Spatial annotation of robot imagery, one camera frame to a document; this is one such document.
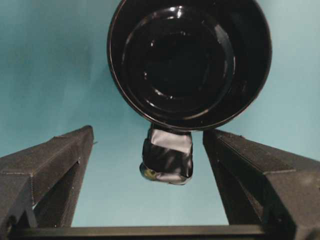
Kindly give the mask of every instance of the black object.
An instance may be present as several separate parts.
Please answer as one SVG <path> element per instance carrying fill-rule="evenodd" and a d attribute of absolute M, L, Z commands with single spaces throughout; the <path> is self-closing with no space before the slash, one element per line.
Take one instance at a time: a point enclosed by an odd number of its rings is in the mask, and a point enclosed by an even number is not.
<path fill-rule="evenodd" d="M 107 55 L 124 99 L 176 131 L 232 120 L 263 88 L 272 46 L 254 0 L 122 0 Z"/>
<path fill-rule="evenodd" d="M 141 175 L 151 181 L 185 185 L 194 170 L 190 132 L 168 132 L 152 124 L 144 140 Z"/>
<path fill-rule="evenodd" d="M 68 228 L 93 144 L 85 127 L 0 158 L 0 239 L 317 240 L 319 162 L 218 130 L 203 143 L 230 226 Z"/>
<path fill-rule="evenodd" d="M 230 224 L 278 226 L 274 239 L 318 239 L 318 161 L 219 130 L 205 132 L 203 144 Z"/>
<path fill-rule="evenodd" d="M 0 158 L 1 240 L 14 228 L 71 226 L 93 139 L 86 126 Z"/>

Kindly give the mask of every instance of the blue background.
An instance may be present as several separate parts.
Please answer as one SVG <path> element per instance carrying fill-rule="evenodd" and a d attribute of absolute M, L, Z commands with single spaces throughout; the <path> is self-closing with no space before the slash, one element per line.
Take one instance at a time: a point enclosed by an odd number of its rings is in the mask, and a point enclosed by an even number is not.
<path fill-rule="evenodd" d="M 222 127 L 320 160 L 320 1 L 259 0 L 273 62 L 259 98 Z M 202 146 L 193 134 L 186 186 L 141 178 L 149 123 L 116 89 L 106 38 L 119 0 L 0 1 L 0 156 L 90 124 L 95 140 L 74 226 L 226 224 Z"/>

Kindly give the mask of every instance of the black base bar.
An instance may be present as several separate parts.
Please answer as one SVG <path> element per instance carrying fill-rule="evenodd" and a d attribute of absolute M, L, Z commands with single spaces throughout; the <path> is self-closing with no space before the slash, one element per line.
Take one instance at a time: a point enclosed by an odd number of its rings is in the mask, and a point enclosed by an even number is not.
<path fill-rule="evenodd" d="M 274 227 L 261 225 L 230 226 L 150 226 L 150 227 L 71 227 L 26 228 L 13 230 L 10 240 L 95 240 L 95 239 L 276 239 Z"/>

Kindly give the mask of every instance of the black bowl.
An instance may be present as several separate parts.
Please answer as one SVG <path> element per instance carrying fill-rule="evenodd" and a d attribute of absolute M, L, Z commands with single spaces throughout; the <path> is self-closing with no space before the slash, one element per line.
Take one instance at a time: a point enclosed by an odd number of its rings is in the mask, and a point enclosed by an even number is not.
<path fill-rule="evenodd" d="M 123 0 L 107 55 L 139 114 L 193 131 L 221 126 L 250 105 L 266 82 L 272 45 L 254 0 Z"/>

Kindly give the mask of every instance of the teal backdrop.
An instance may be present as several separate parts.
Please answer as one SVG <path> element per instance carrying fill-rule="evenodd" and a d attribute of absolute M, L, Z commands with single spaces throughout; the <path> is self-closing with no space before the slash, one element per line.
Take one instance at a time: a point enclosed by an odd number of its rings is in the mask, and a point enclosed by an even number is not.
<path fill-rule="evenodd" d="M 222 129 L 320 160 L 320 1 L 258 2 L 272 32 L 270 76 L 254 104 Z M 97 144 L 74 226 L 227 224 L 201 132 L 193 134 L 189 184 L 140 176 L 149 123 L 122 99 L 107 66 L 118 3 L 0 1 L 0 156 L 92 125 Z"/>

